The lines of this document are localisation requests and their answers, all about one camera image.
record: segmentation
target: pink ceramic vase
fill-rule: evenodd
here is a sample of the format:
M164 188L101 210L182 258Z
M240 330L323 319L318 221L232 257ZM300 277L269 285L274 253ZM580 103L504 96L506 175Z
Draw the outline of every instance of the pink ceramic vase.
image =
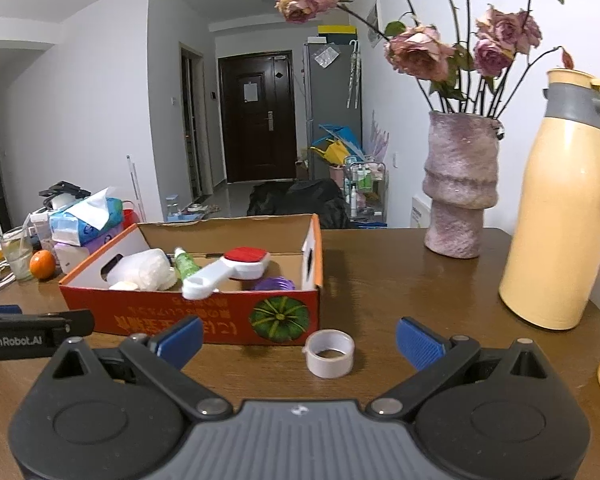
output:
M500 122L474 114L430 114L424 192L432 198L425 245L452 258L480 255L484 210L498 202Z

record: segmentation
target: pumpkin illustration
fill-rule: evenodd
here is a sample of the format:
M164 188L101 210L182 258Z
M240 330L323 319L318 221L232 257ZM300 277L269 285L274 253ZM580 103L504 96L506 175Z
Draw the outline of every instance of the pumpkin illustration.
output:
M309 328L309 309L302 301L275 296L259 302L249 322L256 334L274 343L298 339Z

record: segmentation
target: dried rose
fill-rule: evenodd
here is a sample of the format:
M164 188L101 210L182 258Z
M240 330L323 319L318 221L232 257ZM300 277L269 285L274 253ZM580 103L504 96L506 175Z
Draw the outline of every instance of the dried rose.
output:
M513 63L515 53L502 48L493 38L483 34L475 44L475 69L485 77L499 77L502 70Z
M524 27L525 30L516 45L516 51L528 54L531 51L531 47L538 48L540 46L542 32L534 17L526 12L526 10L520 10L518 20L520 21L520 27Z
M384 54L395 70L428 81L444 81L449 74L447 58L456 50L440 42L440 33L433 25L420 25L392 38Z
M515 50L522 37L522 24L517 14L504 14L489 6L483 17L477 20L478 33L497 41L505 50Z
M574 70L576 68L576 64L573 62L573 57L566 50L562 50L562 64L565 68L569 70Z
M291 23L304 23L338 5L340 0L276 0L276 9Z

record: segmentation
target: refrigerator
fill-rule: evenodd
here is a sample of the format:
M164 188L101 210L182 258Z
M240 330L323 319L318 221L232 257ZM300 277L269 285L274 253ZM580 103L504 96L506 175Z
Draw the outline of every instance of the refrigerator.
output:
M340 55L327 68L322 68L314 59L314 55L324 47L324 44L304 44L307 148L327 135L320 124L348 126L362 146L362 88L358 108L354 104L355 85L350 108L347 108L353 45L336 45ZM329 177L329 165L312 150L308 151L308 165L310 179Z

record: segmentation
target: glass cup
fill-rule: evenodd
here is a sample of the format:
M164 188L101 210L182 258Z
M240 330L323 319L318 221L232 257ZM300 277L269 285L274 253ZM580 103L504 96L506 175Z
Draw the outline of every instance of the glass cup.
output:
M11 272L19 282L33 278L29 270L29 262L33 256L33 246L29 233L22 227L6 232L0 238L2 256L11 267Z

